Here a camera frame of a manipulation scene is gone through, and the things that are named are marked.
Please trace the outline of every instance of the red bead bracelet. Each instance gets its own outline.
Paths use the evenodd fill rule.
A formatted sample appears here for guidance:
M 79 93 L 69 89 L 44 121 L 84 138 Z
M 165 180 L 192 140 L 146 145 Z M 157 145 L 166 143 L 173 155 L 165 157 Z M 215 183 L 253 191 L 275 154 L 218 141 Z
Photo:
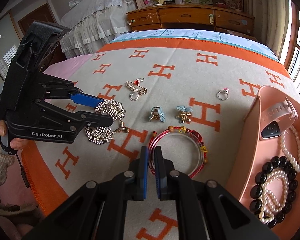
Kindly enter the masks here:
M 202 141 L 202 136 L 200 133 L 198 133 L 195 130 L 190 130 L 189 128 L 185 128 L 184 126 L 172 126 L 170 125 L 168 129 L 157 135 L 157 132 L 153 132 L 153 136 L 151 137 L 149 141 L 149 159 L 148 159 L 148 166 L 152 172 L 152 174 L 155 173 L 154 168 L 154 148 L 156 147 L 157 143 L 167 134 L 169 133 L 179 133 L 188 136 L 198 147 L 200 156 L 199 161 L 196 166 L 196 168 L 188 174 L 190 178 L 193 178 L 195 175 L 197 175 L 204 167 L 204 165 L 208 162 L 207 160 L 207 148 L 204 145 L 204 142 Z

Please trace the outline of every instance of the light blue bedsheet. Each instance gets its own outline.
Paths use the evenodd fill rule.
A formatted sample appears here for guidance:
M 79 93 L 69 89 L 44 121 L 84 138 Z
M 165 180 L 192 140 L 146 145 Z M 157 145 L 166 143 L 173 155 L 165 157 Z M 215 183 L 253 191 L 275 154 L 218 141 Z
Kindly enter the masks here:
M 215 41 L 243 49 L 248 49 L 266 57 L 269 57 L 275 61 L 279 61 L 275 54 L 271 51 L 271 49 L 269 49 L 267 46 L 261 43 L 226 33 L 218 33 L 212 31 L 186 29 L 161 29 L 152 31 L 141 31 L 123 34 L 118 38 L 114 39 L 112 42 L 147 38 L 186 38 L 194 40 Z

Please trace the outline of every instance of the door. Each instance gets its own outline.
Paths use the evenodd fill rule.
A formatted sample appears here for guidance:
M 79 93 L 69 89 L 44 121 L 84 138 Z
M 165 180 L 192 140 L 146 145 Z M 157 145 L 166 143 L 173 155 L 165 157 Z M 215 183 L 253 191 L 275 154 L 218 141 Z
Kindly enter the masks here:
M 49 9 L 47 3 L 40 6 L 36 10 L 32 11 L 31 13 L 29 13 L 28 15 L 23 17 L 20 21 L 18 21 L 18 24 L 19 24 L 20 29 L 23 34 L 26 33 L 30 24 L 35 20 L 55 23 L 55 20 L 52 17 L 52 14 L 50 12 L 50 9 Z M 45 68 L 47 68 L 48 66 L 50 66 L 54 63 L 58 63 L 58 62 L 64 61 L 64 60 L 66 60 L 66 56 L 62 52 L 61 46 L 59 44 L 58 47 L 55 49 L 54 53 L 51 56 L 49 56 L 48 59 L 45 61 L 45 64 L 46 64 Z

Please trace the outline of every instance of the hand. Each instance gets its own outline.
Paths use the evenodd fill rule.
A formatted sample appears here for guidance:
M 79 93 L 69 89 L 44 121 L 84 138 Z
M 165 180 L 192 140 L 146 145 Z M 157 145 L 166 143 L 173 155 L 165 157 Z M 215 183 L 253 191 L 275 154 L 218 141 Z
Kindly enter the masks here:
M 7 134 L 8 128 L 6 123 L 1 120 L 0 121 L 0 136 L 5 136 Z M 14 138 L 11 142 L 10 142 L 10 147 L 12 149 L 15 150 L 22 150 L 27 143 L 29 142 L 29 140 L 27 139 L 20 139 L 20 138 Z

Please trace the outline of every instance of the wooden dresser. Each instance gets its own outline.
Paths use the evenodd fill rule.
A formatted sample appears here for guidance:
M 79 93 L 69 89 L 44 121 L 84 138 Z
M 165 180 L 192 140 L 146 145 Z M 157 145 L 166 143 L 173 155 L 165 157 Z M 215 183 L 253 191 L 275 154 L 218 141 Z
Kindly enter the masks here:
M 232 30 L 253 36 L 253 16 L 212 5 L 158 5 L 127 15 L 133 31 L 180 28 L 226 33 Z

